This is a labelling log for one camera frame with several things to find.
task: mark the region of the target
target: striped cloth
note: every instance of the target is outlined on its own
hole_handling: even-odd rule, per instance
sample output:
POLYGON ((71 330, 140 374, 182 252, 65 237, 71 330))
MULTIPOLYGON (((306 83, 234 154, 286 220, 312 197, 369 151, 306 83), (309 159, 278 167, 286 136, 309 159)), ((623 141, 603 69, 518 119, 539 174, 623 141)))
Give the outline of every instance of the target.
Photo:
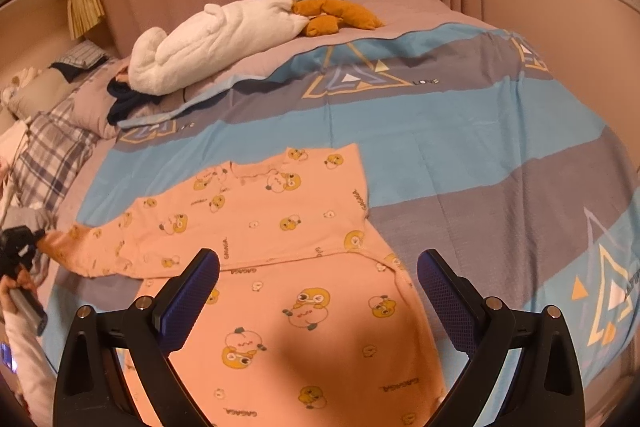
POLYGON ((50 113, 38 113, 29 126, 29 145, 15 162, 14 177, 22 206, 55 211, 91 157, 98 136, 70 124, 73 98, 50 113))

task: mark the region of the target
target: yellow triangle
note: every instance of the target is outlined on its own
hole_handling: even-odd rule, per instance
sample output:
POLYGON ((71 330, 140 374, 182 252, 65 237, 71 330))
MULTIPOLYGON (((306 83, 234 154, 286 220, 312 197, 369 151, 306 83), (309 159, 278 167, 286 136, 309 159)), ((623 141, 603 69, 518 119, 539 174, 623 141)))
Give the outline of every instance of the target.
POLYGON ((380 71, 388 71, 388 70, 389 68, 385 66, 385 63, 382 60, 379 60, 376 62, 376 68, 374 69, 376 73, 380 73, 380 71))
POLYGON ((602 345, 606 346, 609 344, 616 336, 616 327, 609 323, 607 324, 607 329, 604 331, 604 337, 602 339, 602 345))
POLYGON ((578 279, 578 276, 575 276, 575 282, 574 282, 574 292, 571 294, 571 300, 572 301, 577 301, 579 299, 584 299, 585 297, 588 297, 589 293, 587 291, 587 289, 584 287, 584 284, 582 284, 582 282, 580 281, 580 279, 578 279))

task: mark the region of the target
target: metal screw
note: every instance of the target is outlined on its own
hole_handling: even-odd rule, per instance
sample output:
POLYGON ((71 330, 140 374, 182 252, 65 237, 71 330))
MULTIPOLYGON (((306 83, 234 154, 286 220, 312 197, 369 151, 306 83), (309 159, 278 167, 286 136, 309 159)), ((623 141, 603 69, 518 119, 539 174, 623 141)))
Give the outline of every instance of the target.
POLYGON ((549 308, 546 309, 546 312, 555 319, 559 319, 562 315, 562 312, 556 306, 549 306, 549 308))
POLYGON ((502 301, 497 297, 487 297, 484 302, 486 302, 486 305, 492 310, 499 310, 502 308, 502 301))
POLYGON ((139 310, 146 310, 147 308, 149 308, 149 306, 151 306, 152 302, 153 299, 151 297, 149 297, 148 295, 143 295, 142 297, 138 297, 136 299, 136 308, 138 308, 139 310))
POLYGON ((78 308, 77 314, 78 314, 78 317, 81 319, 88 317, 89 315, 91 315, 91 306, 80 306, 78 308))

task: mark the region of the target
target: shirt sleeve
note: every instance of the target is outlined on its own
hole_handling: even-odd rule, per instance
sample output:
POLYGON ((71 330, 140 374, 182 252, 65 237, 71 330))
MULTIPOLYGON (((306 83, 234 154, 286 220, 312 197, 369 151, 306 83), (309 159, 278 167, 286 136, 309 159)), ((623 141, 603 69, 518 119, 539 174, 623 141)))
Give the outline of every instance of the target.
POLYGON ((4 321, 31 419, 38 427, 51 427, 56 377, 27 320, 20 314, 4 312, 4 321))

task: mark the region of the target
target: bed sheet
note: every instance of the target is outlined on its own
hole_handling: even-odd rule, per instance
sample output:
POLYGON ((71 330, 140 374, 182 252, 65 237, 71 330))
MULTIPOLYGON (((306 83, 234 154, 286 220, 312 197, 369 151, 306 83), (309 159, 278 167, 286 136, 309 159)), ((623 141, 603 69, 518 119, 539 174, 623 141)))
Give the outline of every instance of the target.
MULTIPOLYGON (((623 145, 521 36, 469 22, 398 33, 318 46, 260 80, 229 76, 173 118, 135 122, 78 220, 104 224, 225 160, 357 142, 370 220, 412 275, 420 252, 436 248, 482 295, 530 311, 558 305, 587 385, 638 326, 640 196, 623 145)), ((127 306, 139 282, 114 278, 84 294, 57 285, 56 306, 77 308, 87 292, 98 309, 127 306)), ((466 356, 421 296, 451 385, 466 356)), ((46 347, 58 360, 60 341, 46 347)), ((513 367, 510 357, 480 425, 513 367)))

